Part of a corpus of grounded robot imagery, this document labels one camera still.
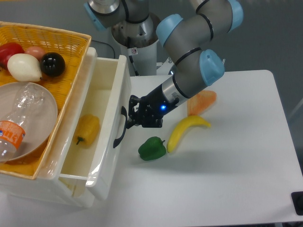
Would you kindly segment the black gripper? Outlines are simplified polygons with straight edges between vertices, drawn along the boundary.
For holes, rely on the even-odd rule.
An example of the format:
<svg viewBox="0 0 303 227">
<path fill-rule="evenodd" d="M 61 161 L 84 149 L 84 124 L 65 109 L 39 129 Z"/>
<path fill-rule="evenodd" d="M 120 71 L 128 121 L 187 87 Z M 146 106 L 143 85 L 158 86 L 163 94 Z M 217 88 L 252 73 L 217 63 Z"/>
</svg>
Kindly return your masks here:
<svg viewBox="0 0 303 227">
<path fill-rule="evenodd" d="M 128 120 L 126 128 L 141 125 L 144 128 L 161 128 L 164 111 L 162 105 L 166 103 L 162 91 L 152 91 L 141 98 L 131 95 L 128 103 Z"/>
</svg>

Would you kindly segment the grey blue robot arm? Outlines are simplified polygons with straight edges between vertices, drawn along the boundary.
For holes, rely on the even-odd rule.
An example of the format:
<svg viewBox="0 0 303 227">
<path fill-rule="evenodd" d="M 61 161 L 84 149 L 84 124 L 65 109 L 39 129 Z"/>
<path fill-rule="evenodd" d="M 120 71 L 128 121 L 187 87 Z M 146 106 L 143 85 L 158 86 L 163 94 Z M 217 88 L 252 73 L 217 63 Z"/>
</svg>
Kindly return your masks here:
<svg viewBox="0 0 303 227">
<path fill-rule="evenodd" d="M 98 30 L 111 29 L 126 48 L 135 75 L 149 75 L 156 64 L 147 52 L 160 43 L 174 64 L 170 78 L 143 97 L 131 96 L 123 110 L 125 127 L 160 128 L 163 116 L 220 79 L 225 68 L 212 50 L 201 45 L 241 25 L 243 9 L 236 0 L 194 0 L 189 19 L 173 14 L 160 20 L 146 0 L 89 0 L 84 8 Z"/>
</svg>

